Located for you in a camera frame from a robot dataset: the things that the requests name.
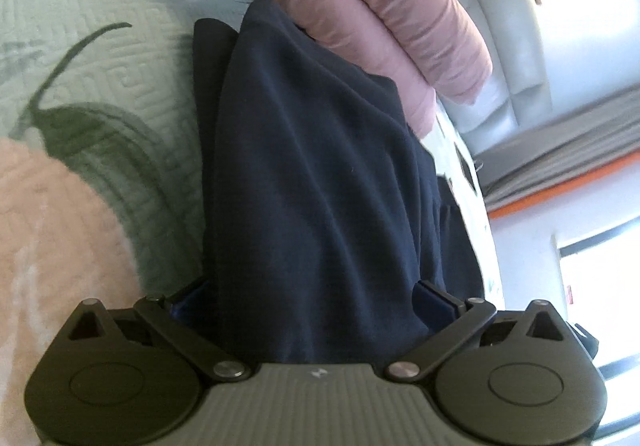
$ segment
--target dark navy cloth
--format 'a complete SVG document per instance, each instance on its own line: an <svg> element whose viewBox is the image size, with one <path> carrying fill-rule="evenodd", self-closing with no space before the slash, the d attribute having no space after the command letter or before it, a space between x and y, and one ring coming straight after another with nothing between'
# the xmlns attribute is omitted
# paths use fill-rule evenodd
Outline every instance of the dark navy cloth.
<svg viewBox="0 0 640 446"><path fill-rule="evenodd" d="M178 319L249 362L385 365L431 333L420 279L482 296L460 210L398 91L270 0L194 28L208 280Z"/></svg>

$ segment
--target bed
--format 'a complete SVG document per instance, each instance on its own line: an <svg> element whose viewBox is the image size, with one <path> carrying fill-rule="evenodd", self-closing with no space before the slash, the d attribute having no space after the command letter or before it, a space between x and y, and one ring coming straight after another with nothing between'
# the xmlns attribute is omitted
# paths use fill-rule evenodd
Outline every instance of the bed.
<svg viewBox="0 0 640 446"><path fill-rule="evenodd" d="M0 1L0 444L38 443L22 389L81 299L128 306L200 275L193 24L238 29L251 1ZM474 162L442 106L423 144L503 308Z"/></svg>

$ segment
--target triangular cutout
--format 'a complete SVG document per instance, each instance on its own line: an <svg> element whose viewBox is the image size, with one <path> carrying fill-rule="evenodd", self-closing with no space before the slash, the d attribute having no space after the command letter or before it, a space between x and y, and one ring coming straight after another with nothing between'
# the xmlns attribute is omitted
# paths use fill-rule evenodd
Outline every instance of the triangular cutout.
<svg viewBox="0 0 640 446"><path fill-rule="evenodd" d="M104 330L100 326L100 321L98 321L94 313L86 312L78 321L76 328L71 332L69 339L72 341L87 340L90 338L99 338L100 336L104 336Z"/></svg>
<svg viewBox="0 0 640 446"><path fill-rule="evenodd" d="M551 316L546 312L538 313L529 332L527 332L527 336L553 341L562 341L564 339L558 327L551 321Z"/></svg>

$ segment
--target headboard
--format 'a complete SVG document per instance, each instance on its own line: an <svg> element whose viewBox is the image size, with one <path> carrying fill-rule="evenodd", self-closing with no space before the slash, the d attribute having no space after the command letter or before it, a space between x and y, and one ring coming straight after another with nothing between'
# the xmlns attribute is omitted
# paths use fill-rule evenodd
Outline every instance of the headboard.
<svg viewBox="0 0 640 446"><path fill-rule="evenodd" d="M473 106L442 102L473 155L551 110L533 0L459 0L484 37L494 73Z"/></svg>

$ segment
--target orange stripe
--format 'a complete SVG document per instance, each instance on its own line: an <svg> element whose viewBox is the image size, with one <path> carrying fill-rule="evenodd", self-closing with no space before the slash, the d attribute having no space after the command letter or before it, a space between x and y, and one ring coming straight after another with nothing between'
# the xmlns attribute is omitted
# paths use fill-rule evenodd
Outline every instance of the orange stripe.
<svg viewBox="0 0 640 446"><path fill-rule="evenodd" d="M588 171L556 186L546 188L546 190L537 191L536 193L533 193L528 197L524 197L519 201L515 201L514 203L508 204L507 206L494 209L489 212L489 218L492 220L500 219L501 217L512 215L513 213L517 213L523 209L527 209L528 207L537 206L538 204L551 200L558 195L574 191L577 188L581 188L592 183L593 181L599 180L607 175L611 175L636 162L640 162L640 151L634 151L633 153L629 153L629 155L625 155L624 157L611 161L600 168Z"/></svg>

